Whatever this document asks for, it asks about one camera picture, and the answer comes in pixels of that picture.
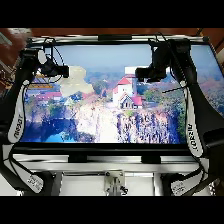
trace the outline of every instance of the screen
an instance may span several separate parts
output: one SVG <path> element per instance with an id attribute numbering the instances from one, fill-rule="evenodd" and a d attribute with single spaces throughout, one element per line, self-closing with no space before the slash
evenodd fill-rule
<path id="1" fill-rule="evenodd" d="M 21 142 L 186 143 L 183 91 L 164 93 L 179 87 L 169 68 L 161 82 L 138 83 L 135 78 L 136 67 L 152 61 L 148 44 L 57 49 L 70 77 L 50 88 L 27 90 Z M 224 115 L 224 79 L 210 46 L 193 45 L 191 56 L 205 97 Z M 56 51 L 54 57 L 61 65 Z"/>

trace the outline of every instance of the black frame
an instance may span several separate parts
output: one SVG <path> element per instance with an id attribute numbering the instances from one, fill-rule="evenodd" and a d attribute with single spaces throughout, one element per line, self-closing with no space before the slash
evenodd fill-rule
<path id="1" fill-rule="evenodd" d="M 122 44 L 148 44 L 148 41 L 71 41 L 56 42 L 55 46 L 62 45 L 122 45 Z M 214 57 L 215 49 L 208 41 L 191 41 L 192 45 L 209 45 Z M 28 43 L 27 47 L 42 46 L 42 43 Z M 14 153 L 34 155 L 61 155 L 61 154 L 86 154 L 86 155 L 158 155 L 158 156 L 190 156 L 187 144 L 135 144 L 135 143 L 39 143 L 18 142 Z"/>

